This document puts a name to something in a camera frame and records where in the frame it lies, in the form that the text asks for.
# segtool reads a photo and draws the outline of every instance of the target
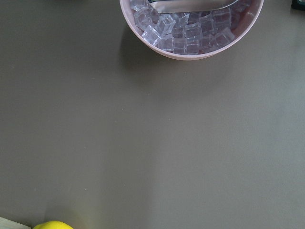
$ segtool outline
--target lemon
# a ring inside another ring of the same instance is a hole
[[[50,221],[39,224],[35,226],[33,229],[73,229],[73,228],[63,222]]]

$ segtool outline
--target silver scoop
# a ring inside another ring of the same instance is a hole
[[[238,0],[149,0],[159,13],[181,13],[218,10]]]

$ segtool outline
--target yellow lemon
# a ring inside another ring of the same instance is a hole
[[[34,227],[33,229],[73,229],[69,225],[59,222],[59,221],[50,221],[42,223]]]

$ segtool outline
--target bowl rim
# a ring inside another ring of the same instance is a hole
[[[232,45],[234,45],[235,43],[237,43],[239,40],[241,40],[248,32],[249,30],[252,28],[252,26],[254,25],[254,23],[256,22],[261,10],[262,10],[262,7],[263,7],[263,3],[264,3],[264,0],[260,0],[260,4],[259,4],[259,7],[258,7],[258,10],[256,12],[256,15],[254,16],[253,20],[251,21],[251,23],[249,24],[249,26],[245,29],[245,31],[240,35],[238,36],[234,41],[232,41],[231,43],[229,43],[228,45],[218,49],[218,50],[215,50],[213,52],[209,52],[209,53],[204,53],[204,54],[198,54],[198,55],[181,55],[181,54],[175,54],[175,53],[171,53],[171,52],[167,52],[167,51],[164,51],[164,50],[161,50],[159,49],[158,47],[156,46],[153,46],[152,44],[148,43],[146,40],[143,39],[143,37],[137,32],[137,30],[133,27],[132,23],[130,22],[129,20],[129,17],[126,13],[126,9],[123,7],[123,2],[124,1],[127,1],[127,0],[120,0],[120,6],[121,6],[121,10],[122,10],[122,13],[123,13],[123,16],[128,24],[128,26],[130,27],[130,29],[133,31],[133,33],[144,43],[146,44],[149,48],[151,48],[152,50],[154,50],[155,52],[163,55],[163,56],[166,56],[166,57],[169,57],[169,58],[172,58],[172,59],[176,59],[176,60],[184,60],[184,61],[192,61],[192,60],[200,60],[200,59],[203,59],[203,58],[207,58],[207,57],[210,57],[210,56],[213,56],[217,53],[220,53],[228,48],[230,48]]]

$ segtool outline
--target bowl of ice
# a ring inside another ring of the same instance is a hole
[[[264,0],[238,0],[230,7],[202,12],[159,14],[148,0],[120,0],[127,24],[157,53],[199,60],[231,47],[251,29]]]

